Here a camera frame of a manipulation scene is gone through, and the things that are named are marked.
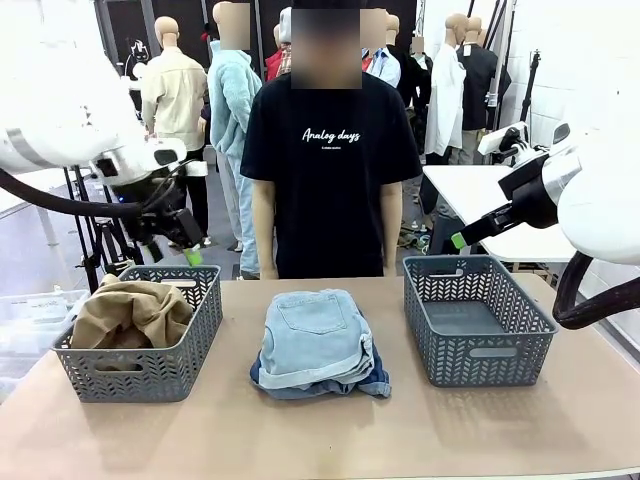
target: white shirt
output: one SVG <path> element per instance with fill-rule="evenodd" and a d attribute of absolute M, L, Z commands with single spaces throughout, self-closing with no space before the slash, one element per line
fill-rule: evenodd
<path fill-rule="evenodd" d="M 447 146 L 462 148 L 462 94 L 467 72 L 455 49 L 443 44 L 433 61 L 425 153 L 444 155 Z"/>
<path fill-rule="evenodd" d="M 368 53 L 369 50 L 363 49 L 362 58 Z M 379 48 L 373 54 L 373 60 L 367 67 L 367 73 L 396 88 L 400 83 L 400 62 L 391 55 L 388 48 Z"/>
<path fill-rule="evenodd" d="M 167 47 L 149 61 L 142 78 L 142 119 L 159 138 L 177 138 L 187 151 L 204 145 L 198 119 L 204 106 L 207 75 L 178 47 Z"/>

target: storage bin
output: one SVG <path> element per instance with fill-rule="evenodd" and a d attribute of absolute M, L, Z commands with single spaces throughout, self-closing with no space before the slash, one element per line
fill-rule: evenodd
<path fill-rule="evenodd" d="M 69 327 L 87 298 L 88 290 L 0 297 L 0 328 L 33 326 L 61 333 Z"/>
<path fill-rule="evenodd" d="M 0 356 L 0 403 L 9 397 L 38 360 L 39 357 Z"/>
<path fill-rule="evenodd" d="M 41 358 L 53 347 L 63 330 L 47 330 L 37 327 L 0 328 L 0 356 Z"/>
<path fill-rule="evenodd" d="M 404 308 L 429 381 L 438 387 L 534 385 L 557 324 L 497 260 L 404 260 Z"/>
<path fill-rule="evenodd" d="M 120 279 L 177 286 L 194 309 L 189 326 L 175 346 L 146 349 L 71 349 L 73 329 L 69 329 L 54 350 L 73 388 L 82 402 L 184 400 L 222 321 L 220 268 L 132 267 Z"/>

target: gray basket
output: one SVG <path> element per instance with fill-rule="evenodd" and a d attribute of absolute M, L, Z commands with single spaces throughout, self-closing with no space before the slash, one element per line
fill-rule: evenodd
<path fill-rule="evenodd" d="M 219 274 L 214 266 L 133 267 L 122 273 L 121 280 L 174 281 L 193 307 L 193 317 L 171 348 L 76 350 L 70 347 L 73 327 L 69 329 L 53 350 L 80 401 L 159 403 L 187 398 L 222 321 Z M 121 368 L 105 371 L 96 365 Z"/>
<path fill-rule="evenodd" d="M 497 260 L 404 260 L 405 315 L 437 387 L 534 385 L 558 327 Z"/>

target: table surface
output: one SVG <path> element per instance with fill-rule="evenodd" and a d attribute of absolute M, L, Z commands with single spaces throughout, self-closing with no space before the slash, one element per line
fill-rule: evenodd
<path fill-rule="evenodd" d="M 511 168 L 503 165 L 433 165 L 424 173 L 465 225 L 507 203 L 498 180 Z M 559 225 L 538 230 L 526 224 L 480 242 L 502 262 L 567 263 L 576 253 Z"/>
<path fill-rule="evenodd" d="M 540 278 L 515 276 L 549 310 Z M 248 371 L 276 293 L 344 288 L 374 333 L 392 397 L 276 401 Z M 438 389 L 397 279 L 223 282 L 224 321 L 184 402 L 82 404 L 49 353 L 0 407 L 0 478 L 209 480 L 582 477 L 640 471 L 640 375 L 595 330 L 561 331 L 538 384 Z"/>

